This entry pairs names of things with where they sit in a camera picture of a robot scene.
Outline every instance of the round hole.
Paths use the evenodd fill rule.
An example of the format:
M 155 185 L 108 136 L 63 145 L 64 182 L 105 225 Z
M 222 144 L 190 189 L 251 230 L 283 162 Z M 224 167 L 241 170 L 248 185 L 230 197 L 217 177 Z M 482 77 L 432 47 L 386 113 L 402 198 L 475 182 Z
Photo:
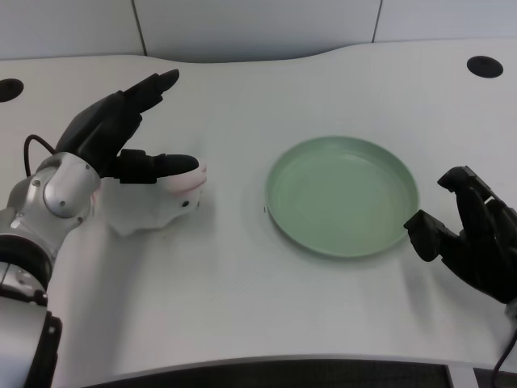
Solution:
M 467 68 L 482 78 L 496 78 L 502 74 L 502 65 L 490 57 L 472 57 L 467 61 Z
M 9 78 L 0 81 L 0 103 L 15 99 L 22 94 L 23 82 L 19 79 Z

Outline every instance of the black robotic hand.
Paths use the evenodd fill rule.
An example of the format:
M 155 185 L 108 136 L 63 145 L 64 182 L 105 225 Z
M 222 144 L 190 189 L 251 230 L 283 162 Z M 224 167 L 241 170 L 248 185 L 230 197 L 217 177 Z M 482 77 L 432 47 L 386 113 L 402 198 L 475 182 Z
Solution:
M 121 183 L 152 184 L 163 176 L 195 170 L 199 162 L 192 156 L 151 157 L 143 150 L 122 150 L 140 126 L 141 113 L 163 101 L 162 93 L 178 79 L 178 70 L 153 74 L 126 91 L 97 101 L 74 117 L 57 143 L 56 152 L 74 154 L 101 178 L 113 177 Z
M 454 167 L 438 184 L 456 194 L 464 229 L 456 235 L 419 210 L 405 225 L 425 261 L 438 255 L 461 280 L 508 304 L 517 298 L 517 213 L 470 168 Z

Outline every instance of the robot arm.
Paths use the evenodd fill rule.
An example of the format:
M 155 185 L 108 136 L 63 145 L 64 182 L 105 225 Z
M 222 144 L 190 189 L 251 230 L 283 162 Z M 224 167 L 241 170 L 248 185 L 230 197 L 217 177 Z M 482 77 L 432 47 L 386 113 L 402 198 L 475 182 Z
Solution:
M 47 311 L 46 290 L 61 244 L 88 217 L 100 180 L 152 184 L 199 166 L 186 155 L 122 150 L 117 156 L 141 113 L 160 103 L 178 78 L 177 70 L 153 74 L 79 113 L 56 153 L 12 189 L 0 210 L 0 387 L 52 382 L 61 321 Z
M 455 167 L 438 184 L 456 194 L 464 229 L 451 232 L 419 210 L 405 225 L 425 261 L 438 255 L 461 280 L 504 304 L 517 299 L 517 213 L 468 167 Z

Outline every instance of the green plate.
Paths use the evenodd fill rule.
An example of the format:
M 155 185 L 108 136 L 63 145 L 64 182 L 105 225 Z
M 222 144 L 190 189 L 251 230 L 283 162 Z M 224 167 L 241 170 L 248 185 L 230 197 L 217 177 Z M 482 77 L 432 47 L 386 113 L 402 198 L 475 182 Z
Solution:
M 270 215 L 289 237 L 327 255 L 393 245 L 418 210 L 418 190 L 393 154 L 351 137 L 320 137 L 287 151 L 266 183 Z

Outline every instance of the white table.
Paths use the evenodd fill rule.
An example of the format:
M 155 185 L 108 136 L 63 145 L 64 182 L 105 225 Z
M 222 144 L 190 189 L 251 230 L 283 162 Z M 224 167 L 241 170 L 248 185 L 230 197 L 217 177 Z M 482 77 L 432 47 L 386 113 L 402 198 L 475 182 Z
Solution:
M 479 78 L 476 55 L 504 73 Z M 327 259 L 264 213 L 268 169 L 299 141 L 374 141 L 413 171 L 421 207 L 459 231 L 436 184 L 469 165 L 517 206 L 517 40 L 366 44 L 294 61 L 197 65 L 147 57 L 0 63 L 25 91 L 0 103 L 0 202 L 23 178 L 30 133 L 55 144 L 70 120 L 151 73 L 180 80 L 127 144 L 208 162 L 200 208 L 164 230 L 117 237 L 97 212 L 65 241 L 49 289 L 64 331 L 54 386 L 80 386 L 237 358 L 332 357 L 491 368 L 504 306 L 409 240 L 364 260 Z M 32 155 L 32 165 L 46 156 Z M 517 352 L 504 369 L 517 370 Z

